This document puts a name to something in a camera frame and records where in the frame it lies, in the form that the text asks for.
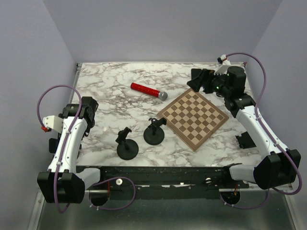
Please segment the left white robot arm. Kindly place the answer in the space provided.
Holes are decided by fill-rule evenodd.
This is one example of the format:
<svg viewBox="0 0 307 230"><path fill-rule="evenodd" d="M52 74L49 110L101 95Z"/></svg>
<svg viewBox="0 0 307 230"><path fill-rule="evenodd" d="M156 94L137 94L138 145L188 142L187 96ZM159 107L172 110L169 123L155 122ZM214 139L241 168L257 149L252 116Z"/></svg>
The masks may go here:
<svg viewBox="0 0 307 230"><path fill-rule="evenodd" d="M54 155L46 172L38 174L37 183L46 202L54 203L57 192L59 203L82 202L85 190L90 186L102 189L106 177L99 169L87 168L76 171L76 163L83 137L88 136L95 125L98 108L92 97L82 97L82 104L68 104L59 116L43 118L46 127L57 131L58 137L49 140L49 152Z"/></svg>

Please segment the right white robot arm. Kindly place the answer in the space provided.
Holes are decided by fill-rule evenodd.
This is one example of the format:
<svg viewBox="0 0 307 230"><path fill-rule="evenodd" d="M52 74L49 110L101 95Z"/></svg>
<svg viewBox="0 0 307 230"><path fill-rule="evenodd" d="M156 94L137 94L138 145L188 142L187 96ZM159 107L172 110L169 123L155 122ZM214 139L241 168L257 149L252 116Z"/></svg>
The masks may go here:
<svg viewBox="0 0 307 230"><path fill-rule="evenodd" d="M269 189L290 184L296 179L295 168L299 166L301 155L289 149L272 131L266 132L265 123L255 101L245 93L246 74L243 68L230 66L225 74L215 74L210 69L192 69L187 85L194 91L216 93L224 98L226 108L246 129L237 137L240 147L257 147L262 160L257 166L234 164L221 175L223 186L233 187L239 180L257 184L261 189Z"/></svg>

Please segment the black phone stand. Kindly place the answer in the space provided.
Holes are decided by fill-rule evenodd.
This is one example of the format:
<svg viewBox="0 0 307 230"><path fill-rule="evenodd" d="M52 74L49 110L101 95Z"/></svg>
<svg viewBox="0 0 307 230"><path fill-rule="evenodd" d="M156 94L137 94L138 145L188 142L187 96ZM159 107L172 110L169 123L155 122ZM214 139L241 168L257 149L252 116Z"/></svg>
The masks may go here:
<svg viewBox="0 0 307 230"><path fill-rule="evenodd" d="M162 117L159 120L156 118L149 118L149 121L151 121L151 124L145 129L143 137L146 143L155 146L162 143L165 138L165 133L161 125L166 125L167 120Z"/></svg>
<svg viewBox="0 0 307 230"><path fill-rule="evenodd" d="M118 143L117 154L121 159L126 161L135 158L139 152L138 144L132 139L127 139L127 135L130 132L132 132L132 130L125 127L124 130L118 132L118 137L116 139Z"/></svg>

